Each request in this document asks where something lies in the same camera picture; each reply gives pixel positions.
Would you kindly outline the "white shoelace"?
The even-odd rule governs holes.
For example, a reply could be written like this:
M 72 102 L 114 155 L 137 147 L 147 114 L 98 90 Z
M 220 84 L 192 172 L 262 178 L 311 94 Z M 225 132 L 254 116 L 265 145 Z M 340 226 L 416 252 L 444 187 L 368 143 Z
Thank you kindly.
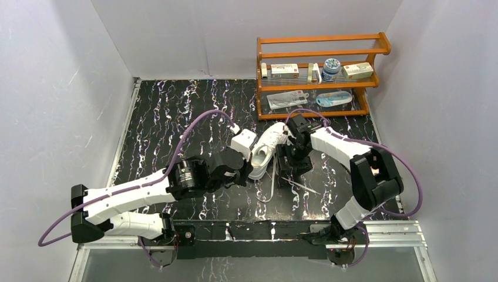
M 274 191 L 275 191 L 275 180 L 276 180 L 276 176 L 277 176 L 277 157 L 274 156 L 273 159 L 274 160 L 272 161 L 272 175 L 271 175 L 270 198 L 269 199 L 261 199 L 259 197 L 256 197 L 256 199 L 259 202 L 262 202 L 262 203 L 269 203 L 272 200 L 273 195 L 274 195 Z M 312 192 L 312 193 L 315 193 L 315 194 L 321 194 L 320 192 L 317 192 L 314 189 L 306 187 L 303 184 L 300 184 L 300 183 L 295 182 L 293 180 L 290 180 L 288 178 L 284 178 L 284 180 L 287 181 L 288 183 L 293 184 L 295 186 L 298 186 L 299 188 L 302 188 L 302 189 L 304 189 L 304 190 L 306 190 L 308 192 Z

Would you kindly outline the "white sneaker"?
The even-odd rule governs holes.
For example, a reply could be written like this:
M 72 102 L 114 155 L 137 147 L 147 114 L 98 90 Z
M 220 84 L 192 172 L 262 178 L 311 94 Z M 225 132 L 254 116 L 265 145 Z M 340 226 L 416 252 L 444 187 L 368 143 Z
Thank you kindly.
M 253 170 L 248 175 L 249 179 L 259 180 L 263 177 L 277 146 L 286 144 L 288 135 L 288 126 L 284 122 L 277 122 L 264 131 L 251 151 Z

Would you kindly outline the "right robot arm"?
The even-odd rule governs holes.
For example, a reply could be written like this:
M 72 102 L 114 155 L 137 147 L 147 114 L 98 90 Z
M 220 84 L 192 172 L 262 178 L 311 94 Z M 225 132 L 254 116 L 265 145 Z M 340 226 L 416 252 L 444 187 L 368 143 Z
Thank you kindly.
M 385 149 L 349 142 L 329 126 L 308 122 L 302 115 L 287 120 L 291 143 L 277 145 L 279 174 L 300 177 L 312 168 L 309 154 L 315 150 L 340 162 L 351 176 L 352 196 L 331 217 L 331 237 L 346 243 L 367 215 L 404 190 L 392 155 Z

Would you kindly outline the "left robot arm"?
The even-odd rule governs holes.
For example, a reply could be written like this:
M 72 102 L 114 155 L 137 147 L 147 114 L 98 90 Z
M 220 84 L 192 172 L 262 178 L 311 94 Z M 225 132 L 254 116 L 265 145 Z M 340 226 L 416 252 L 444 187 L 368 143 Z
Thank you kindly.
M 220 188 L 245 186 L 252 172 L 250 151 L 230 147 L 211 156 L 193 156 L 171 169 L 117 186 L 71 188 L 70 231 L 75 243 L 90 243 L 108 236 L 139 236 L 171 243 L 176 235 L 169 214 L 140 214 L 135 209 L 158 203 L 203 197 Z

